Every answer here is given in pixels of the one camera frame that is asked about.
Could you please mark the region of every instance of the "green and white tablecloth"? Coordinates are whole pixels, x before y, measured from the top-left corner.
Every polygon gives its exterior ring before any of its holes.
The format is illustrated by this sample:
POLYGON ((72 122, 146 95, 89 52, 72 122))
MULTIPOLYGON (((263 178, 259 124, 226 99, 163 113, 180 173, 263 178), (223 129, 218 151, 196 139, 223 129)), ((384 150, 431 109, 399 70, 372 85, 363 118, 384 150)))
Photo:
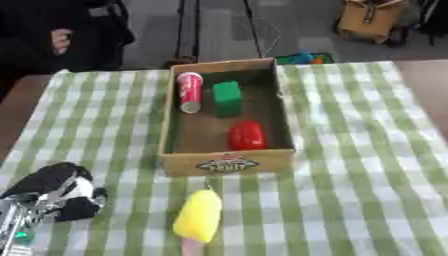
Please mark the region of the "green and white tablecloth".
MULTIPOLYGON (((295 170, 216 177, 219 232, 199 255, 447 255, 448 151, 390 62, 277 67, 295 170)), ((40 255, 180 255, 173 219, 203 177, 156 168, 167 71, 58 73, 3 164, 52 162, 111 195, 93 220, 44 224, 40 255)))

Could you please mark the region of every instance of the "cardboard box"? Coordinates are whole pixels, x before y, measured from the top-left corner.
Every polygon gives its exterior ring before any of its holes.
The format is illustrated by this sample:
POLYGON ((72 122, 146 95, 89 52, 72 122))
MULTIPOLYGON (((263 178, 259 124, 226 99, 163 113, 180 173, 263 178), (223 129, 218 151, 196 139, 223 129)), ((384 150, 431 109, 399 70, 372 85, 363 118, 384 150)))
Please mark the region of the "cardboard box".
POLYGON ((289 170, 293 142, 279 89, 273 59, 255 59, 179 65, 171 69, 159 145, 162 168, 169 176, 201 176, 240 172, 289 170), (197 72, 204 78, 202 109, 186 114, 179 109, 175 82, 183 72, 197 72), (212 86, 238 81, 243 113, 217 118, 213 109, 212 86), (266 150, 230 152, 227 132, 239 121, 255 120, 266 133, 266 150))
POLYGON ((346 0, 339 33, 344 37, 383 43, 405 5, 403 0, 346 0))

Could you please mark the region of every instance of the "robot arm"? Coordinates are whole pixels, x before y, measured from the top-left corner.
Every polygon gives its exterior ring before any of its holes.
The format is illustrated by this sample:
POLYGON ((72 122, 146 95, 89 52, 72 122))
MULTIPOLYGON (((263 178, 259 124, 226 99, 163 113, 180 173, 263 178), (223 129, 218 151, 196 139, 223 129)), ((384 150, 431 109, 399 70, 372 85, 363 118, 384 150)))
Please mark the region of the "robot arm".
POLYGON ((0 196, 0 253, 9 255, 19 232, 26 233, 44 216, 54 221, 94 217, 105 205, 107 191, 95 188, 92 175, 72 163, 39 169, 0 196))

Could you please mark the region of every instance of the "red and white cup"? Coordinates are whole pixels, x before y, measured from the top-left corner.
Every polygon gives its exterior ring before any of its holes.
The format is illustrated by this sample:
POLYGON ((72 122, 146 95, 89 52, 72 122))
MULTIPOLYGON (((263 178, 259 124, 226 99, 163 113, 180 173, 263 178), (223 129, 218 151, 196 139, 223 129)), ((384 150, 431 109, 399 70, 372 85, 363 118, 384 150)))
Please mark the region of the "red and white cup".
POLYGON ((189 114, 197 113, 201 109, 202 76, 194 72, 180 74, 177 79, 180 92, 180 109, 189 114))

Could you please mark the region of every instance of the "gray carpet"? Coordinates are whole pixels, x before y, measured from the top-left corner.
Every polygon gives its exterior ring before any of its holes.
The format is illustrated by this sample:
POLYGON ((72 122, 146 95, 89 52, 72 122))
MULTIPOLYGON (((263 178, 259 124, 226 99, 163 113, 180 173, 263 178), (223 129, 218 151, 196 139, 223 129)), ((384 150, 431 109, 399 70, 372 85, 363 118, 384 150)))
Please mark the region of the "gray carpet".
MULTIPOLYGON (((186 0, 181 54, 194 43, 194 2, 186 0)), ((202 0, 200 61, 257 58, 243 0, 202 0)), ((412 33, 403 48, 347 41, 331 31, 341 12, 338 0, 250 0, 263 55, 326 51, 338 62, 448 58, 448 37, 430 46, 412 33)), ((175 52, 179 0, 127 0, 137 40, 127 47, 124 68, 160 68, 175 52)))

